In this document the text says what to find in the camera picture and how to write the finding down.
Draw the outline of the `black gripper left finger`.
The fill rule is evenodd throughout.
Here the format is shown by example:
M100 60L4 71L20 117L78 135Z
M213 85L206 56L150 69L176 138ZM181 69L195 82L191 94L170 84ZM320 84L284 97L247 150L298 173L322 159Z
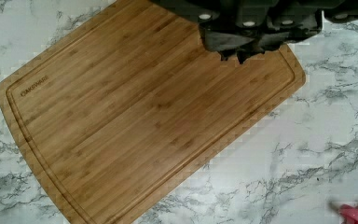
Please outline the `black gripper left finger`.
M199 32L203 47L210 52L217 52L221 61L236 56L239 62L245 62L263 52L257 38L245 36L236 26L220 20L201 23Z

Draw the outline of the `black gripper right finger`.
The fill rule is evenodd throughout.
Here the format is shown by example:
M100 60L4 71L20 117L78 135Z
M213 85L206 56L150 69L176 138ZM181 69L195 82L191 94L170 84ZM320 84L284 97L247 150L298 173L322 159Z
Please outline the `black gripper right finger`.
M298 43L319 34L322 31L322 16L307 16L298 25L290 25L280 30L257 32L252 41L236 48L236 56L240 64L250 57L266 51L277 50L281 45Z

